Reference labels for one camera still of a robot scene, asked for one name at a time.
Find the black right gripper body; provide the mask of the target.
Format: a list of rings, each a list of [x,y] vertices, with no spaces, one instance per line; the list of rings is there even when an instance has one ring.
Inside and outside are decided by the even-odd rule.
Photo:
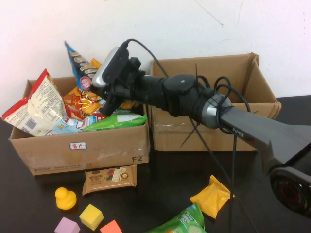
[[[120,98],[122,101],[137,102],[134,100],[134,89],[136,82],[146,74],[145,71],[134,71],[122,74],[112,84],[103,90],[103,99],[108,102],[112,97]]]

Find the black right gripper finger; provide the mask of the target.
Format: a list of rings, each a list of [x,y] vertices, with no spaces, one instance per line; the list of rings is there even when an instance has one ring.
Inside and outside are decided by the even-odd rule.
[[[100,109],[100,113],[104,116],[111,116],[113,112],[121,105],[121,99],[116,96],[109,96],[104,106]]]
[[[105,87],[95,87],[92,85],[90,87],[90,92],[96,94],[99,97],[106,97],[108,93],[108,86]]]

